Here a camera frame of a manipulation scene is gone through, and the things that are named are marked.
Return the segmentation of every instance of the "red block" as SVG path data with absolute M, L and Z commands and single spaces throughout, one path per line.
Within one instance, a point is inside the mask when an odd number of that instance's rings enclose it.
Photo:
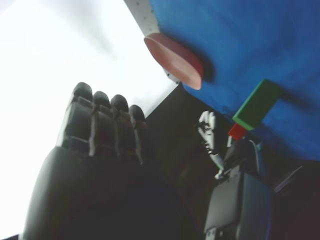
M 239 125 L 238 123 L 235 123 L 233 127 L 228 132 L 229 136 L 234 138 L 235 140 L 242 139 L 244 135 L 246 135 L 247 129 Z

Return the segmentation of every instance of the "blue tablecloth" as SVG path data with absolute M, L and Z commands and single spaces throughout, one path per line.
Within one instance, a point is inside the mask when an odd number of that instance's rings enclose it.
M 201 90 L 232 118 L 269 79 L 285 94 L 252 133 L 287 157 L 320 160 L 320 0 L 150 0 L 160 31 L 205 64 Z

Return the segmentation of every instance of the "white background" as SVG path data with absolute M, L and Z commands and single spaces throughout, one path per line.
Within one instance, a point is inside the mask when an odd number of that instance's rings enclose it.
M 176 87 L 121 0 L 17 0 L 0 15 L 0 239 L 23 230 L 78 82 L 146 115 Z

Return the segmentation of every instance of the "green rectangular block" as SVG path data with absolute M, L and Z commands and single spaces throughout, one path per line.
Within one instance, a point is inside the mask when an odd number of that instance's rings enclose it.
M 255 129 L 282 92 L 283 89 L 275 83 L 262 80 L 232 119 L 247 130 Z

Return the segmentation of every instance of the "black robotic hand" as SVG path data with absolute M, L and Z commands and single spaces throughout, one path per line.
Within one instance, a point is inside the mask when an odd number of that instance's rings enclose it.
M 136 105 L 79 83 L 40 170 L 23 240 L 196 239 L 180 198 L 153 166 Z

